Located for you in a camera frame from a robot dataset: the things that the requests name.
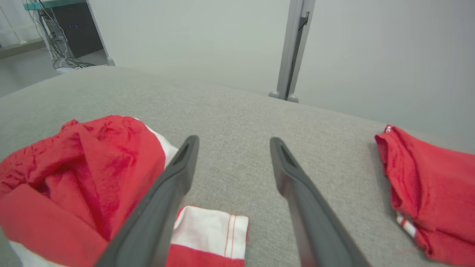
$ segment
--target gray floor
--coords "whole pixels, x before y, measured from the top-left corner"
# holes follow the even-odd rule
[[[107,64],[104,50],[79,59],[96,65]],[[0,59],[0,97],[57,75],[60,74],[53,68],[47,51],[33,50]]]

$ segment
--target red towel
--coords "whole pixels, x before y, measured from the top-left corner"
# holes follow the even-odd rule
[[[433,146],[392,125],[375,139],[398,222],[428,258],[475,265],[475,155]]]
[[[73,120],[0,163],[0,226],[24,267],[91,267],[177,149],[141,121]],[[168,266],[244,266],[248,217],[185,207]]]

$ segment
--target gray table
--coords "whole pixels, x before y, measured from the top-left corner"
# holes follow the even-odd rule
[[[442,265],[411,249],[415,243],[395,221],[374,141],[385,124],[354,116],[126,68],[91,67],[0,98],[0,159],[56,134],[69,120],[110,114],[139,118],[176,147],[191,134],[200,137],[183,204],[248,215],[248,266],[299,264],[287,203],[275,188],[272,136],[286,142],[373,266]],[[2,261],[18,266],[6,239],[0,241]]]

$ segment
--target white wall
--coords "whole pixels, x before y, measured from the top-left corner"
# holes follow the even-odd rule
[[[116,66],[268,95],[290,0],[90,0]]]
[[[475,1],[317,0],[295,94],[475,147]]]
[[[0,0],[0,45],[6,47],[37,38],[40,36],[22,0]]]

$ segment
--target red cloth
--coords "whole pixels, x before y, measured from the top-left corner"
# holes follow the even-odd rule
[[[475,265],[475,155],[387,129],[375,139],[393,209],[413,220],[415,241],[428,258]]]
[[[92,266],[164,165],[137,119],[73,120],[0,163],[0,225],[49,261]]]
[[[214,253],[196,250],[180,245],[171,245],[167,267],[244,267],[243,259],[231,259]]]

